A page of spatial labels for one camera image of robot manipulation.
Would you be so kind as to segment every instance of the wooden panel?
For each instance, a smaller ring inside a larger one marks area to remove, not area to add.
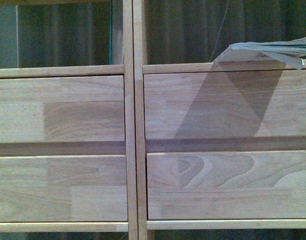
[[[109,0],[0,0],[0,5],[77,4],[106,1]]]
[[[122,76],[0,79],[0,143],[123,141]]]
[[[306,151],[151,153],[150,220],[306,219]]]
[[[127,222],[21,222],[0,223],[0,233],[21,232],[127,232]]]
[[[232,72],[232,71],[258,71],[258,70],[286,70],[294,69],[279,61],[246,61],[246,62],[204,62],[204,63],[183,63],[183,64],[162,64],[162,65],[144,65],[144,74],[174,74],[174,73],[199,73],[199,72]]]
[[[306,70],[144,79],[146,139],[306,136]]]
[[[126,220],[124,155],[0,157],[0,222]]]
[[[37,68],[0,69],[0,79],[42,78],[42,77],[75,77],[124,74],[124,65],[103,66],[61,66]]]
[[[306,229],[306,219],[147,221],[149,230],[193,229]]]

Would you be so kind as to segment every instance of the wooden cabinet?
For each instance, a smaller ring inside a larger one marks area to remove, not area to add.
[[[134,0],[143,240],[161,229],[306,228],[306,61],[298,71],[274,61],[184,63],[205,58],[200,46],[212,52],[218,29],[209,30],[221,21],[207,25],[216,12],[208,4],[192,3],[187,12],[203,20],[184,23],[190,3]]]
[[[112,2],[110,32],[110,14],[101,19],[105,10],[92,2],[106,1],[0,1],[18,17],[9,19],[18,37],[8,42],[17,47],[0,55],[17,59],[0,61],[0,232],[123,231],[138,239],[132,4]],[[104,52],[108,64],[109,51],[114,65],[98,65]]]
[[[149,220],[306,219],[306,70],[144,86]]]
[[[123,76],[0,79],[0,144],[125,144],[124,126]],[[127,221],[125,153],[49,154],[0,156],[0,222]]]

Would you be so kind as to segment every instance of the light wood furniture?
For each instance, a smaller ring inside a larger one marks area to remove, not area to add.
[[[139,239],[306,228],[306,61],[147,65],[133,2]]]
[[[138,239],[132,1],[114,5],[115,65],[0,69],[0,232]]]
[[[147,65],[114,4],[115,65],[0,69],[0,232],[306,228],[306,61]]]

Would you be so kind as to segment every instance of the wooden shelf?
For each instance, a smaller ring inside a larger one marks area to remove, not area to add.
[[[122,75],[124,65],[61,66],[0,69],[0,79]]]
[[[306,229],[306,219],[147,221],[148,230]]]
[[[128,232],[127,222],[13,222],[0,223],[0,233]]]
[[[202,73],[202,72],[240,72],[258,70],[293,70],[293,67],[279,61],[247,61],[247,62],[204,62],[204,63],[182,63],[182,64],[159,64],[144,65],[143,74],[176,74],[176,73]]]

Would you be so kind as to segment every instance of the wooden frame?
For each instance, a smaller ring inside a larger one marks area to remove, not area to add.
[[[0,5],[38,5],[38,4],[66,4],[66,3],[85,3],[85,2],[103,2],[107,0],[39,0],[39,1],[0,1]],[[126,146],[109,144],[107,146],[96,144],[83,143],[77,148],[71,145],[69,148],[75,149],[78,155],[89,155],[94,148],[97,150],[94,153],[100,153],[107,147],[110,150],[105,150],[106,153],[126,153],[126,176],[127,176],[127,222],[2,222],[0,223],[0,232],[129,232],[129,239],[137,240],[137,190],[136,190],[136,160],[135,160],[135,114],[134,114],[134,66],[133,66],[133,25],[132,25],[132,1],[122,0],[123,12],[119,12],[122,18],[121,26],[116,26],[122,29],[123,47],[118,47],[122,52],[123,57],[115,61],[118,65],[101,65],[101,66],[74,66],[74,67],[46,67],[46,68],[16,68],[16,69],[0,69],[0,79],[15,79],[15,78],[51,78],[51,77],[82,77],[82,76],[124,76],[124,110],[125,110],[125,144]],[[44,147],[50,147],[53,153],[61,152],[61,144],[0,144],[0,156],[16,156],[17,154],[26,154],[35,156],[39,150],[35,151],[35,147],[44,153]],[[8,155],[7,149],[13,149]],[[66,149],[62,154],[70,155],[72,153]]]
[[[183,144],[182,141],[174,142],[174,145],[164,146],[147,146],[145,141],[145,116],[144,116],[144,75],[158,75],[158,74],[176,74],[176,73],[210,73],[210,72],[239,72],[239,71],[260,71],[260,70],[290,70],[293,69],[280,62],[223,62],[223,63],[189,63],[189,64],[162,64],[162,65],[147,65],[147,50],[146,50],[146,26],[145,26],[145,12],[147,11],[145,0],[133,0],[133,14],[134,14],[134,68],[135,68],[135,119],[136,119],[136,158],[137,158],[137,189],[138,189],[138,232],[141,240],[153,239],[154,230],[177,230],[177,229],[251,229],[251,228],[306,228],[306,219],[239,219],[239,220],[147,220],[147,179],[146,179],[146,153],[158,153],[162,148],[173,149],[174,151],[181,149],[178,145]],[[285,139],[280,145],[276,145],[278,149],[287,150],[291,140]],[[185,148],[180,151],[191,151],[190,145],[185,142]],[[233,148],[227,148],[229,143],[223,143],[223,147],[217,146],[221,141],[213,140],[214,146],[210,147],[210,151],[232,151]],[[248,149],[265,150],[270,149],[268,144],[252,145],[246,144],[244,147]],[[303,148],[306,150],[306,142],[303,142]]]

